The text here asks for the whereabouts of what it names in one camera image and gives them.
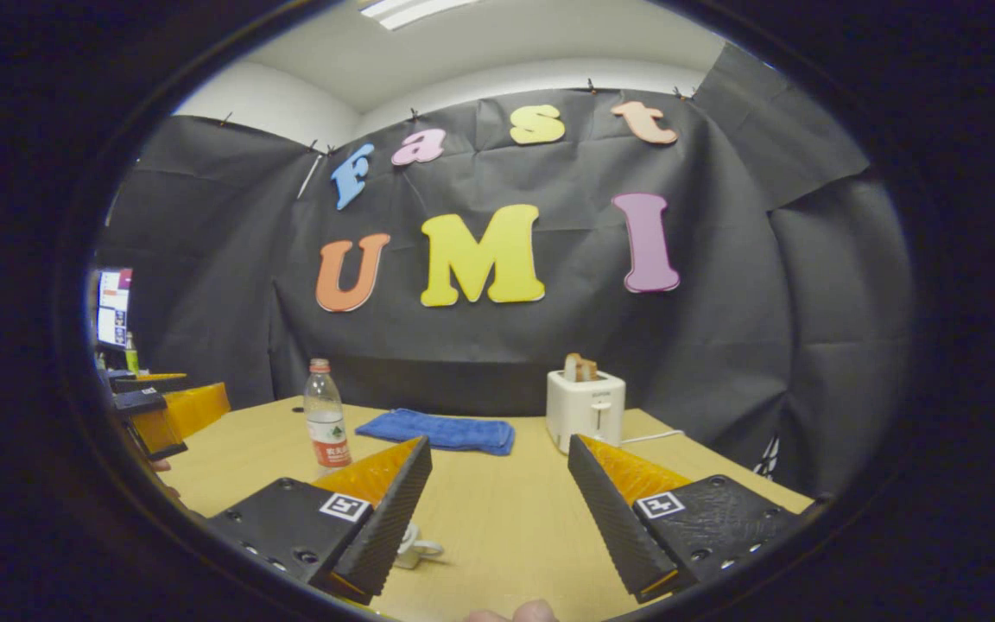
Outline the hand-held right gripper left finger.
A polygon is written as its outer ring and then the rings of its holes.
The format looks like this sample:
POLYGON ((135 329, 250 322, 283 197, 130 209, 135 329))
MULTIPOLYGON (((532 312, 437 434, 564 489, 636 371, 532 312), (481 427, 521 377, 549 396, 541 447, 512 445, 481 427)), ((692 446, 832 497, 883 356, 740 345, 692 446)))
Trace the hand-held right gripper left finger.
POLYGON ((206 526, 276 574, 367 606, 382 594, 431 472, 422 435, 314 483, 277 478, 206 526))

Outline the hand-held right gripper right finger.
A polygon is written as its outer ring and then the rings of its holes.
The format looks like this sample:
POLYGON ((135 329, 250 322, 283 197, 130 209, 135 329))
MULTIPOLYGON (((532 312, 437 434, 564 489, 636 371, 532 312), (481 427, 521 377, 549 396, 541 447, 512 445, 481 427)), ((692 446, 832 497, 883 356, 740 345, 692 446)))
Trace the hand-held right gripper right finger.
POLYGON ((570 437, 567 468, 639 603, 734 574, 808 516, 729 476, 690 480, 585 435, 570 437))

